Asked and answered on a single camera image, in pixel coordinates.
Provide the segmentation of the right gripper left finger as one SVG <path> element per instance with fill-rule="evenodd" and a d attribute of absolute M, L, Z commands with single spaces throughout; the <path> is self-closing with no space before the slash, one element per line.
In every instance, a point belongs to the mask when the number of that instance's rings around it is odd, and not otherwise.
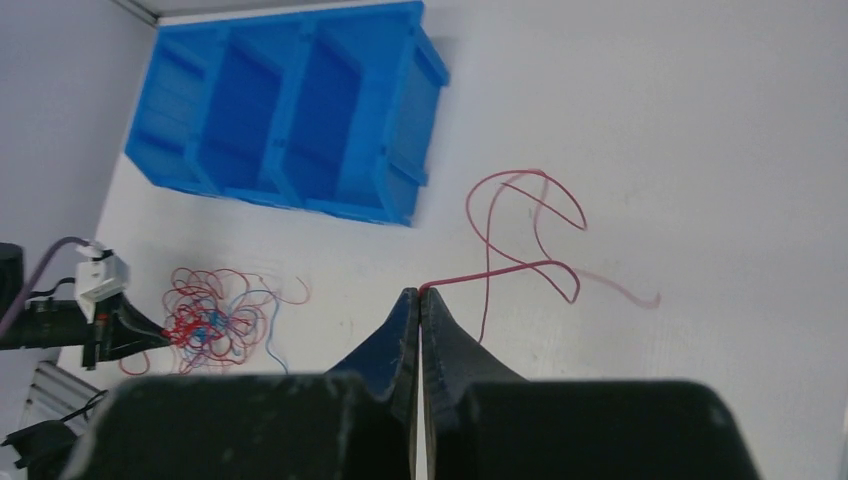
<path fill-rule="evenodd" d="M 344 387 L 339 479 L 416 474 L 420 299 L 402 290 L 386 320 L 328 373 Z"/>

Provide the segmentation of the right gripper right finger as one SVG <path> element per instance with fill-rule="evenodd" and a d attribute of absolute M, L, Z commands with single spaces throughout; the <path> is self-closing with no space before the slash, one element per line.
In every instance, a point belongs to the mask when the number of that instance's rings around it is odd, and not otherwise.
<path fill-rule="evenodd" d="M 466 393 L 478 384 L 524 383 L 455 320 L 435 288 L 419 291 L 421 374 L 430 479 L 474 479 L 477 452 Z"/>

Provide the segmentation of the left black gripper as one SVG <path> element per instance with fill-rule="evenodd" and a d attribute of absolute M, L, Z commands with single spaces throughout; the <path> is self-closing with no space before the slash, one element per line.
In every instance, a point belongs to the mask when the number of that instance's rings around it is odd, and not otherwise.
<path fill-rule="evenodd" d="M 158 345 L 170 344 L 164 328 L 127 298 L 110 298 L 96 303 L 93 320 L 70 300 L 47 300 L 32 302 L 21 313 L 1 335 L 1 350 L 81 346 L 81 366 L 94 370 L 99 363 L 126 356 L 126 343 L 121 343 L 118 320 L 124 328 L 149 337 Z"/>

